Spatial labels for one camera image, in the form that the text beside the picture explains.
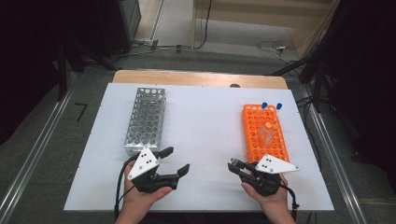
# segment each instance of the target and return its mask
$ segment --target person's left hand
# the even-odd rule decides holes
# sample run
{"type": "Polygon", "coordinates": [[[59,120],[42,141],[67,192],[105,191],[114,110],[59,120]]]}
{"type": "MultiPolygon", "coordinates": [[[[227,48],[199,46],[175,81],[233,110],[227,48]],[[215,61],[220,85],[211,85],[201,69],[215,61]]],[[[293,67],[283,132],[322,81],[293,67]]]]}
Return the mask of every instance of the person's left hand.
{"type": "MultiPolygon", "coordinates": [[[[134,186],[132,181],[126,178],[126,176],[131,172],[133,166],[134,161],[131,161],[125,168],[124,192],[134,186]]],[[[131,189],[131,191],[126,193],[123,198],[122,208],[116,223],[138,223],[145,217],[146,213],[155,202],[162,199],[171,191],[172,188],[163,187],[149,194],[139,192],[136,188],[131,189]]]]}

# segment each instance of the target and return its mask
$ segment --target orange test tube rack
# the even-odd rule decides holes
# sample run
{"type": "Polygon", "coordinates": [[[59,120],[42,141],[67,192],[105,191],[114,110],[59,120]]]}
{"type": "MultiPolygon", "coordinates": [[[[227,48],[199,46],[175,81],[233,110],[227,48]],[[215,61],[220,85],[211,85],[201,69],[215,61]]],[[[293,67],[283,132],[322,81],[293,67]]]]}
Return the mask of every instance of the orange test tube rack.
{"type": "Polygon", "coordinates": [[[290,162],[275,106],[244,105],[242,117],[249,162],[265,154],[290,162]]]}

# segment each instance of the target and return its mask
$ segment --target human hand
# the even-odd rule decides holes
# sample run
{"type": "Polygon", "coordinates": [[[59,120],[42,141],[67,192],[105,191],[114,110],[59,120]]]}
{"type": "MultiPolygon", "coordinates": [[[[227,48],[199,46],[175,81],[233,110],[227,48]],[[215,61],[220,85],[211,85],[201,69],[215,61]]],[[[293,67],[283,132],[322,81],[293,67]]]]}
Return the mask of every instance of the human hand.
{"type": "MultiPolygon", "coordinates": [[[[288,185],[288,181],[283,175],[280,175],[282,182],[285,186],[288,185]]],[[[289,224],[295,223],[288,208],[288,191],[283,188],[279,188],[274,195],[262,197],[253,187],[248,183],[243,182],[242,188],[247,192],[248,196],[256,200],[264,214],[270,219],[271,222],[277,224],[289,224]]]]}
{"type": "MultiPolygon", "coordinates": [[[[133,166],[134,161],[131,161],[125,167],[124,192],[134,186],[132,181],[127,179],[127,175],[131,172],[133,166]]],[[[131,189],[131,191],[126,193],[123,198],[122,208],[120,211],[120,215],[117,218],[116,224],[139,223],[139,221],[141,221],[145,217],[150,207],[171,191],[172,188],[163,187],[153,193],[148,194],[139,192],[136,188],[131,189]]]]}

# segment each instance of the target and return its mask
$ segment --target desk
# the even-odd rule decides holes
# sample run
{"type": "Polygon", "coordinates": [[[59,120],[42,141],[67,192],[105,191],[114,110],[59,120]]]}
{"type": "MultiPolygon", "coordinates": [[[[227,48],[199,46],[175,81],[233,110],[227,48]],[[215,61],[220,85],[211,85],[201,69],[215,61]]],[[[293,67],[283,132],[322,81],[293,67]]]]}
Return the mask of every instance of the desk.
{"type": "MultiPolygon", "coordinates": [[[[191,46],[194,47],[196,19],[206,19],[210,0],[194,0],[191,46]]],[[[315,45],[327,28],[339,0],[216,0],[209,19],[289,27],[300,58],[315,45]]]]}
{"type": "Polygon", "coordinates": [[[138,87],[166,90],[161,148],[172,146],[175,152],[160,161],[158,173],[174,174],[184,164],[191,165],[189,173],[179,180],[177,190],[156,202],[151,211],[261,211],[243,191],[239,177],[228,171],[227,162],[235,155],[241,155],[242,159],[246,155],[242,105],[263,99],[268,99],[269,104],[283,103],[278,115],[281,122],[288,124],[282,129],[290,161],[301,168],[300,172],[286,174],[286,178],[297,195],[300,210],[333,210],[297,106],[282,79],[211,73],[117,72],[113,83],[107,86],[64,210],[113,209],[118,174],[128,159],[123,141],[138,87]],[[163,85],[172,82],[176,85],[163,85]],[[228,88],[230,83],[243,88],[228,88]],[[256,88],[248,89],[248,83],[256,88]],[[260,85],[272,89],[260,89],[260,85]]]}

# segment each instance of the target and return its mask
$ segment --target white tabletop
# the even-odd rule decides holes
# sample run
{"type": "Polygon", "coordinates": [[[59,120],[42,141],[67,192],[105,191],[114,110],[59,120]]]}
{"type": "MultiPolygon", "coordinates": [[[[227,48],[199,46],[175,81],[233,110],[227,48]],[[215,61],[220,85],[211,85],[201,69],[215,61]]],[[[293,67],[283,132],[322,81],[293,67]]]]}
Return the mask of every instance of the white tabletop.
{"type": "Polygon", "coordinates": [[[261,211],[227,162],[235,155],[246,158],[243,105],[262,102],[283,105],[278,115],[290,162],[300,167],[285,177],[299,210],[333,210],[291,91],[117,83],[107,86],[64,210],[113,210],[120,169],[129,159],[123,143],[140,87],[166,90],[161,148],[175,151],[160,160],[157,172],[175,174],[185,164],[191,165],[177,189],[156,202],[152,211],[261,211]]]}

